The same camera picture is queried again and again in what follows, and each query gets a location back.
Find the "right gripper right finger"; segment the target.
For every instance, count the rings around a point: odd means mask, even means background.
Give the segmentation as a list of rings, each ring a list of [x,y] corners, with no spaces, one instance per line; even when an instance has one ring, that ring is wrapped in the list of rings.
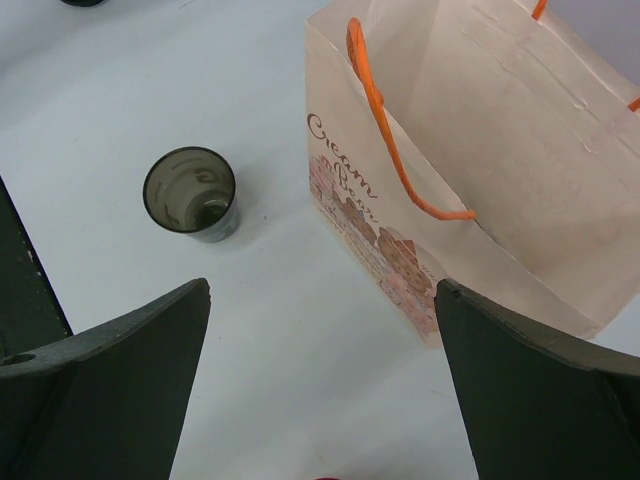
[[[480,478],[638,478],[638,357],[450,279],[435,309]]]

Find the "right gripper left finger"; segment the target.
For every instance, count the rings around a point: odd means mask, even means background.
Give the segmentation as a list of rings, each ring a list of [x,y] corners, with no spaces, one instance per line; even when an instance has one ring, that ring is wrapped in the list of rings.
[[[2,478],[169,478],[209,314],[195,279],[2,360]]]

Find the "dark translucent coffee cup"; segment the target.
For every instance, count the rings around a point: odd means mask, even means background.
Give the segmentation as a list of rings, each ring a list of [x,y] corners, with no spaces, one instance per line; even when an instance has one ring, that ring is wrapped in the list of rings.
[[[158,226],[202,242],[223,241],[240,224],[234,171],[208,148],[181,147],[162,156],[146,175],[142,199]]]

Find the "paper takeout bag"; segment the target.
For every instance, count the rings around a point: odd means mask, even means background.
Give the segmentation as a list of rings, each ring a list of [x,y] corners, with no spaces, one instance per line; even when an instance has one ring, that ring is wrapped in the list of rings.
[[[306,22],[315,206],[440,339],[451,278],[595,337],[639,292],[639,94],[543,1],[333,1]]]

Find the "tall black tumbler cup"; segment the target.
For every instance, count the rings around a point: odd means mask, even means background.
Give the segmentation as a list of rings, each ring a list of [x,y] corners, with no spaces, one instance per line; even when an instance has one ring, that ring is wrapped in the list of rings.
[[[106,0],[61,0],[65,5],[75,8],[93,8],[106,2]]]

